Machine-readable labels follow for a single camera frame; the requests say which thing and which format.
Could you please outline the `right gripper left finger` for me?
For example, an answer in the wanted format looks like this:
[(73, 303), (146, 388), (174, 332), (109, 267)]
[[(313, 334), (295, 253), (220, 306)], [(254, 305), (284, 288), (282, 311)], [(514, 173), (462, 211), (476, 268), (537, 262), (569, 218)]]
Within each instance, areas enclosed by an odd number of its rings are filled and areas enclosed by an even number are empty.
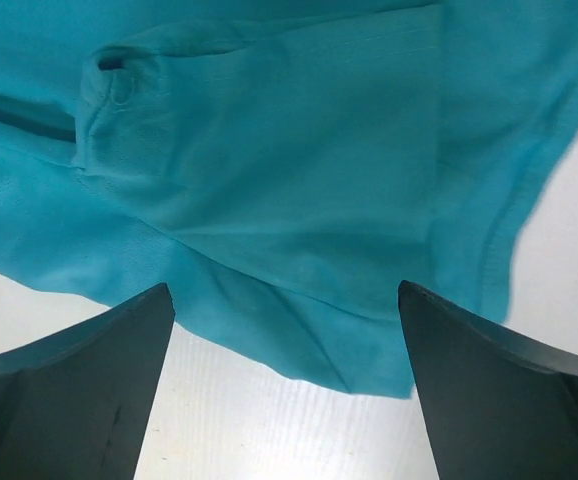
[(158, 284), (0, 353), (0, 479), (131, 479), (175, 311)]

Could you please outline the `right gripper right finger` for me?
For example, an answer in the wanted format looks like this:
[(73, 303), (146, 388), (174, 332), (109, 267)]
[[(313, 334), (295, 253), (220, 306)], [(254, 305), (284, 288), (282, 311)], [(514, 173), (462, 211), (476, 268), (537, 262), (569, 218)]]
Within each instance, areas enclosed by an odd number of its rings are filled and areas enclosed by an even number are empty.
[(578, 479), (578, 355), (403, 281), (398, 307), (442, 479)]

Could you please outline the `teal t shirt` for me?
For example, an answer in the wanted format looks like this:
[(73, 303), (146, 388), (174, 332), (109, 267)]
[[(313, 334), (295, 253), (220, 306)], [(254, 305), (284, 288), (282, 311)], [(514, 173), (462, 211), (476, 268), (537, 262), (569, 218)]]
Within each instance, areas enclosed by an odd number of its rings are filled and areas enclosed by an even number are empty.
[(0, 274), (406, 397), (397, 289), (506, 317), (578, 1), (0, 1)]

